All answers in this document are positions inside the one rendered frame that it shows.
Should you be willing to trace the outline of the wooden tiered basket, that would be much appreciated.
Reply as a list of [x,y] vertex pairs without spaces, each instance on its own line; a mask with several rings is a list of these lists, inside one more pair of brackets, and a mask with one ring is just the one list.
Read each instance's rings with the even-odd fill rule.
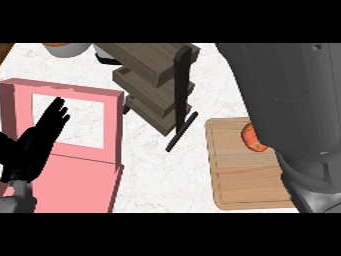
[[191,65],[200,48],[192,43],[98,43],[96,46],[121,63],[113,81],[127,91],[123,113],[130,110],[167,136],[176,131],[166,151],[170,152],[198,112],[188,96],[195,84],[189,81]]

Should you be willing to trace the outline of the wooden cutting board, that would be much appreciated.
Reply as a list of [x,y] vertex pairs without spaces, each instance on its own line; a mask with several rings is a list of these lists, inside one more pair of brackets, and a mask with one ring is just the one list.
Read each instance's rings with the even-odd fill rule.
[[293,208],[275,152],[251,151],[241,139],[247,117],[206,122],[213,198],[222,210]]

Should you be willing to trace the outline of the grey bowl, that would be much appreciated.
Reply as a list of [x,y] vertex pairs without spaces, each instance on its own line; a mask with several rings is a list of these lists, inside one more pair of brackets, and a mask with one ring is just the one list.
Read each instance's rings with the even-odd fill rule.
[[58,58],[79,56],[90,47],[90,43],[45,43],[48,52]]

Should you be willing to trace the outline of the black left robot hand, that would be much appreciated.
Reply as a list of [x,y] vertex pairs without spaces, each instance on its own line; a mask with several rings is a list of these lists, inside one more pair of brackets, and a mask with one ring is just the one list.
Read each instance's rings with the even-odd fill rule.
[[3,165],[0,181],[31,182],[43,171],[55,141],[62,132],[70,115],[65,100],[56,97],[37,124],[30,127],[14,141],[0,132],[0,164]]

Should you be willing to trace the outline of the orange bell pepper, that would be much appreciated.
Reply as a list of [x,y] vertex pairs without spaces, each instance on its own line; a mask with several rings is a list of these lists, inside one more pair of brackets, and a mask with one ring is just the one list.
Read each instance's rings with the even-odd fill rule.
[[259,138],[256,135],[253,124],[248,123],[241,131],[241,139],[247,148],[254,152],[265,152],[268,150],[268,146],[259,142]]

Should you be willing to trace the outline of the pink open box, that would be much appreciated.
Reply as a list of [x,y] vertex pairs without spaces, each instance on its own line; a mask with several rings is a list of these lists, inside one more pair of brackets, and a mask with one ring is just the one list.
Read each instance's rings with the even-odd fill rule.
[[2,132],[18,139],[51,101],[62,98],[70,121],[39,178],[28,184],[39,213],[107,213],[123,172],[123,98],[118,90],[11,78],[0,81]]

